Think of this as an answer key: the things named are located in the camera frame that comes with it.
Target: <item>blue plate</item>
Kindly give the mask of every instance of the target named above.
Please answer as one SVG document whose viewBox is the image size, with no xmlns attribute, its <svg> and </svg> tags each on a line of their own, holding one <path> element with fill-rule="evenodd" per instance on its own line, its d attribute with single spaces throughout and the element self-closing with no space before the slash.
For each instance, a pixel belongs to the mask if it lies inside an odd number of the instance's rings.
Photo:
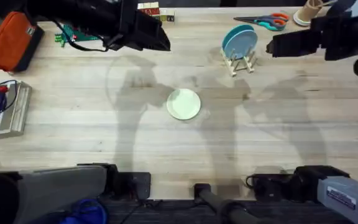
<svg viewBox="0 0 358 224">
<path fill-rule="evenodd" d="M 235 59 L 247 56 L 249 49 L 254 49 L 258 36 L 252 30 L 244 30 L 234 35 L 223 48 L 224 54 L 230 58 L 232 52 Z"/>
<path fill-rule="evenodd" d="M 233 38 L 236 34 L 242 32 L 242 31 L 245 31 L 245 30 L 254 30 L 254 28 L 250 25 L 239 25 L 239 26 L 236 26 L 235 28 L 233 28 L 232 30 L 230 30 L 230 32 L 227 33 L 227 35 L 223 39 L 222 49 L 225 48 L 226 44 L 229 42 L 229 40 L 231 38 Z"/>
</svg>

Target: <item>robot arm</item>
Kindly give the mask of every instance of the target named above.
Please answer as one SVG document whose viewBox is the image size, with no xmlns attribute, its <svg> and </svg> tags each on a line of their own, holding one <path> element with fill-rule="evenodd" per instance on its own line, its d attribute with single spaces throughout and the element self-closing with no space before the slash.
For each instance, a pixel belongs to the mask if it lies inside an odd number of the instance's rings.
<svg viewBox="0 0 358 224">
<path fill-rule="evenodd" d="M 293 174 L 250 176 L 257 200 L 322 203 L 358 224 L 358 181 L 331 166 L 301 166 Z"/>
<path fill-rule="evenodd" d="M 358 55 L 358 0 L 338 1 L 310 29 L 275 35 L 267 46 L 273 57 L 298 57 L 326 49 L 325 60 Z"/>
<path fill-rule="evenodd" d="M 32 20 L 37 16 L 59 21 L 100 37 L 108 49 L 126 46 L 136 50 L 170 50 L 170 41 L 162 23 L 137 10 L 137 1 L 122 0 L 16 0 L 6 1 L 0 16 L 23 11 Z"/>
</svg>

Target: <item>orange bag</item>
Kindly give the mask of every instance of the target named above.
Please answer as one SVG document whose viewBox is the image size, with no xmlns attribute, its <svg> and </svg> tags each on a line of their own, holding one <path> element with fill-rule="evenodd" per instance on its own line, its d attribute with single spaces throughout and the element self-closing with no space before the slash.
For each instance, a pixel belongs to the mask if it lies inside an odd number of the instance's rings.
<svg viewBox="0 0 358 224">
<path fill-rule="evenodd" d="M 26 70 L 44 31 L 33 26 L 22 12 L 10 12 L 0 25 L 0 69 Z"/>
</svg>

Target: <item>small plate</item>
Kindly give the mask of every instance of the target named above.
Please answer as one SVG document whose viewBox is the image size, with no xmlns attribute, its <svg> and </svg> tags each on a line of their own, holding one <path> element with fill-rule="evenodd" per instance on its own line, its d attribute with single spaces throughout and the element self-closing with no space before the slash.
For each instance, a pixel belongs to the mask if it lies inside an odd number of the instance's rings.
<svg viewBox="0 0 358 224">
<path fill-rule="evenodd" d="M 253 49 L 256 46 L 258 41 L 258 36 L 252 30 L 242 31 L 235 36 L 233 36 L 223 48 L 224 54 L 227 58 L 230 58 L 233 51 L 233 56 L 235 59 L 239 59 L 247 56 L 249 49 Z"/>
<path fill-rule="evenodd" d="M 201 109 L 201 100 L 197 93 L 189 89 L 177 89 L 167 99 L 167 110 L 176 119 L 194 118 Z"/>
<path fill-rule="evenodd" d="M 242 32 L 242 31 L 245 31 L 245 30 L 254 30 L 254 28 L 250 25 L 239 25 L 239 26 L 236 26 L 235 28 L 233 28 L 232 30 L 230 30 L 230 32 L 228 32 L 227 35 L 223 39 L 222 49 L 225 48 L 225 46 L 227 45 L 227 43 L 229 42 L 229 40 L 231 38 L 233 38 L 236 34 Z"/>
</svg>

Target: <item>circuit board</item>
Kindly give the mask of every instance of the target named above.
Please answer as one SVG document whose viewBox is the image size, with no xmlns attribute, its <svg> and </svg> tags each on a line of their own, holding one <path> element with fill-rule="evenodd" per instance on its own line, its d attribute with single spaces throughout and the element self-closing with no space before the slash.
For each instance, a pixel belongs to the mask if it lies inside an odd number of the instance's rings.
<svg viewBox="0 0 358 224">
<path fill-rule="evenodd" d="M 66 31 L 68 36 L 73 41 L 87 41 L 87 40 L 99 40 L 97 37 L 92 35 L 86 35 L 78 30 L 72 29 L 68 25 L 64 25 L 63 29 Z M 67 43 L 66 36 L 63 35 L 63 33 L 55 34 L 55 42 L 59 42 L 61 47 L 65 46 L 65 43 Z"/>
</svg>

